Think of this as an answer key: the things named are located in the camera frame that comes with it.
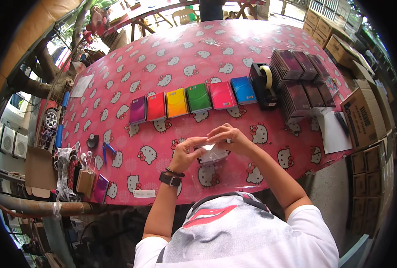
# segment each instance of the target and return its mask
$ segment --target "pliers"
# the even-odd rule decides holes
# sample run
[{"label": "pliers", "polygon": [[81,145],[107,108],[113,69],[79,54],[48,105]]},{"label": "pliers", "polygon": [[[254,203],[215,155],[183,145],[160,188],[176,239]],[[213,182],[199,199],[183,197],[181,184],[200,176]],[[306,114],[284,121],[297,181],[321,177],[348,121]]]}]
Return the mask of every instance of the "pliers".
[{"label": "pliers", "polygon": [[106,143],[106,142],[103,142],[102,148],[103,148],[103,160],[105,161],[105,164],[107,164],[107,162],[106,162],[106,148],[108,148],[109,150],[111,150],[112,153],[113,153],[114,155],[116,155],[116,151],[112,148],[112,146],[110,146],[110,145],[109,145],[108,143]]}]

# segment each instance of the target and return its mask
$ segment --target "table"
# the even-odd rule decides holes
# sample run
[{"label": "table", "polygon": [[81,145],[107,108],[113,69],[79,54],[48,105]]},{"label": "table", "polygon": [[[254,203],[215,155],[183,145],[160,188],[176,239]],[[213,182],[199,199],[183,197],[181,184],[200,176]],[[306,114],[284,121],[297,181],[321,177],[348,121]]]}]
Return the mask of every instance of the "table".
[{"label": "table", "polygon": [[[244,19],[247,19],[246,15],[244,14],[244,8],[245,7],[251,7],[251,3],[256,4],[256,5],[265,5],[266,2],[264,0],[231,0],[228,2],[238,2],[240,5],[240,12],[237,15],[237,19],[240,17],[240,15],[243,15]],[[166,20],[166,18],[164,18],[160,12],[164,11],[164,10],[169,10],[172,8],[178,8],[178,7],[182,7],[182,6],[191,6],[191,5],[197,5],[198,4],[198,0],[188,0],[188,1],[179,1],[179,0],[159,0],[159,1],[154,1],[153,2],[155,4],[154,7],[152,8],[148,8],[148,2],[144,2],[143,6],[141,5],[138,8],[135,8],[133,10],[130,10],[130,8],[128,8],[127,10],[129,10],[127,12],[128,16],[126,16],[124,19],[115,19],[114,21],[116,21],[116,23],[112,23],[110,28],[107,30],[107,32],[104,34],[104,36],[108,36],[111,33],[115,32],[117,29],[120,29],[126,25],[131,24],[131,40],[134,41],[135,37],[134,37],[134,32],[135,32],[135,24],[139,24],[140,26],[142,26],[142,35],[144,36],[144,30],[148,30],[150,33],[154,33],[154,30],[152,30],[151,28],[149,28],[143,21],[144,18],[151,16],[151,15],[155,15],[158,14],[160,17],[162,17],[165,21],[167,21],[171,26],[173,26],[168,20]],[[254,18],[257,20],[257,16],[255,14],[255,11],[252,10],[253,16]]]},{"label": "table", "polygon": [[[252,62],[268,63],[276,48],[318,55],[338,83],[334,100],[341,110],[339,104],[350,90],[322,48],[302,29],[268,21],[209,21],[134,41],[78,75],[93,74],[94,79],[83,97],[73,98],[67,105],[62,145],[71,147],[79,142],[81,151],[88,151],[87,138],[99,135],[99,146],[92,149],[96,173],[111,181],[105,201],[119,205],[153,203],[153,198],[134,198],[132,193],[136,189],[154,189],[157,193],[159,173],[169,165],[174,147],[187,137],[206,136],[226,122],[279,161],[295,179],[346,157],[351,150],[324,153],[316,118],[285,125],[279,109],[261,111],[258,104],[129,125],[133,99],[248,75]],[[102,160],[102,140],[117,151],[111,159],[107,150],[107,164]],[[256,192],[267,188],[255,165],[234,153],[210,167],[194,162],[185,174],[178,204],[234,190]]]}]

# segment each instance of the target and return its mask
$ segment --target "wristwatch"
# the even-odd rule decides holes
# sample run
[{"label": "wristwatch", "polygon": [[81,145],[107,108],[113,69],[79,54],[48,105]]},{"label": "wristwatch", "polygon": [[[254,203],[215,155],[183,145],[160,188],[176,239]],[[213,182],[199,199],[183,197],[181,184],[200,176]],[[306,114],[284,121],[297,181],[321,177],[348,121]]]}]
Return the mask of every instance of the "wristwatch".
[{"label": "wristwatch", "polygon": [[166,171],[161,172],[160,181],[164,182],[165,184],[168,184],[170,186],[179,187],[180,182],[182,180],[179,177],[170,176],[170,175],[167,175],[165,173],[166,173]]}]

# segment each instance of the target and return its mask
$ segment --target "plastic chair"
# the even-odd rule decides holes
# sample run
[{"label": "plastic chair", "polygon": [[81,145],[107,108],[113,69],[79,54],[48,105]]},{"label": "plastic chair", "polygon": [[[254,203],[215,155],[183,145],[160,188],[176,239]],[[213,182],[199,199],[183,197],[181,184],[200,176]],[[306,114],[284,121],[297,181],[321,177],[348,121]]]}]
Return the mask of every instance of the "plastic chair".
[{"label": "plastic chair", "polygon": [[180,25],[185,25],[185,24],[190,23],[191,20],[189,18],[189,14],[194,14],[195,17],[197,18],[197,22],[200,22],[200,18],[195,13],[195,11],[187,8],[187,9],[181,9],[181,10],[173,12],[172,19],[173,19],[174,25],[178,26],[178,24],[176,23],[176,20],[174,19],[175,17],[179,17]]}]

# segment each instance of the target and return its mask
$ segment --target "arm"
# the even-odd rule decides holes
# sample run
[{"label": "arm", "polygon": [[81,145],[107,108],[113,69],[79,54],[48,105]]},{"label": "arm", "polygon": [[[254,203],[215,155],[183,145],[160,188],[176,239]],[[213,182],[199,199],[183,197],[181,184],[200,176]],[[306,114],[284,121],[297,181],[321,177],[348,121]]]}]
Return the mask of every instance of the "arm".
[{"label": "arm", "polygon": [[[200,157],[206,152],[205,149],[201,148],[189,153],[189,149],[196,144],[205,142],[206,139],[207,137],[193,137],[178,144],[169,169],[176,173],[182,173],[188,169],[197,157]],[[176,200],[177,187],[161,183],[157,197],[146,219],[142,239],[149,236],[158,236],[166,241],[170,240]]]},{"label": "arm", "polygon": [[212,130],[207,142],[218,142],[218,147],[247,156],[259,168],[268,187],[276,196],[288,219],[291,212],[302,205],[312,205],[307,194],[270,155],[251,142],[240,130],[225,123]]}]

